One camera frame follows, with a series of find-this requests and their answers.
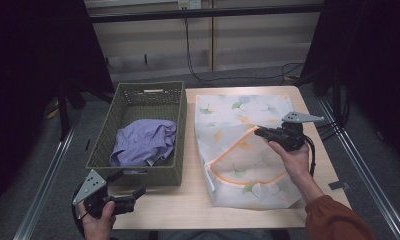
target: metal rail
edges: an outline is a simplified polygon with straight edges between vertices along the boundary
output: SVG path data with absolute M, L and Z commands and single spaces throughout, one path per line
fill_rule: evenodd
M 69 148 L 69 145 L 75 133 L 75 129 L 79 125 L 82 112 L 83 110 L 80 110 L 76 113 L 76 116 L 74 117 L 74 121 L 69 133 L 57 147 L 53 160 L 51 161 L 51 164 L 44 176 L 44 179 L 41 182 L 41 186 L 38 189 L 38 192 L 35 195 L 31 206 L 26 212 L 25 217 L 23 218 L 16 232 L 16 235 L 13 238 L 14 240 L 27 240 L 27 239 L 29 240 L 31 238 L 32 232 L 34 231 L 34 228 L 38 222 L 40 214 L 44 208 L 51 186 L 54 182 L 57 172 L 59 171 L 60 164 L 62 163 L 63 158 Z
M 305 4 L 286 5 L 273 7 L 250 7 L 250 8 L 209 8 L 193 10 L 175 10 L 143 13 L 123 14 L 93 14 L 89 16 L 92 23 L 146 21 L 162 19 L 204 18 L 204 17 L 228 17 L 246 15 L 288 14 L 288 13 L 311 13 L 325 10 L 339 11 L 347 10 L 357 4 Z
M 325 115 L 328 117 L 329 122 L 334 122 L 335 119 L 332 114 L 333 110 L 328 101 L 320 99 L 319 103 L 321 104 L 321 107 L 324 110 Z M 393 231 L 394 235 L 396 236 L 396 239 L 400 239 L 399 213 L 394 208 L 390 200 L 387 198 L 384 191 L 381 189 L 380 185 L 374 178 L 374 175 L 372 174 L 371 170 L 369 170 L 364 159 L 360 155 L 359 151 L 356 149 L 356 146 L 350 139 L 347 132 L 345 132 L 344 129 L 337 131 L 337 129 L 339 128 L 336 124 L 333 124 L 333 127 L 334 131 L 336 131 L 336 134 L 341 144 L 343 145 L 347 154 L 349 155 L 350 160 L 355 166 L 359 176 L 361 177 L 366 188 L 368 189 L 369 193 L 371 194 L 372 198 L 377 204 L 377 207 L 381 211 L 383 217 L 385 218 L 391 230 Z

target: black curtain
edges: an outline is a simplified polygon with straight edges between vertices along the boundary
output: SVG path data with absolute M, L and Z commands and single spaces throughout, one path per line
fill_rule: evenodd
M 72 80 L 113 91 L 84 2 L 0 1 L 0 195 L 33 147 L 60 82 Z

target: green plastic basket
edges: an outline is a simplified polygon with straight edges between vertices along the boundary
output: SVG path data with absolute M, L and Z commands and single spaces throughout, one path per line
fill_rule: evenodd
M 118 129 L 139 119 L 176 122 L 177 136 L 173 153 L 152 167 L 110 166 L 109 159 Z M 182 180 L 186 119 L 184 82 L 120 83 L 86 168 L 96 170 L 103 178 L 124 170 L 124 176 L 112 185 L 179 186 Z

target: basket handle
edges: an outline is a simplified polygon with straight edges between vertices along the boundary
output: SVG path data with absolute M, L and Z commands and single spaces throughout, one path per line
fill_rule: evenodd
M 147 173 L 147 170 L 123 170 L 124 175 L 145 175 Z

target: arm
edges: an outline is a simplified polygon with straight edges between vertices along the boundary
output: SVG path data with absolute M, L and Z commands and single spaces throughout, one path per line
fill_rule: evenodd
M 93 218 L 91 215 L 86 214 L 84 203 L 78 204 L 79 212 L 82 217 L 82 225 L 84 227 L 85 239 L 87 240 L 109 240 L 110 231 L 116 221 L 116 217 L 112 216 L 115 209 L 113 201 L 108 202 L 104 208 L 100 219 Z
M 286 152 L 278 143 L 269 146 L 281 156 L 291 181 L 306 202 L 309 239 L 375 239 L 368 225 L 351 209 L 325 195 L 309 174 L 309 148 Z

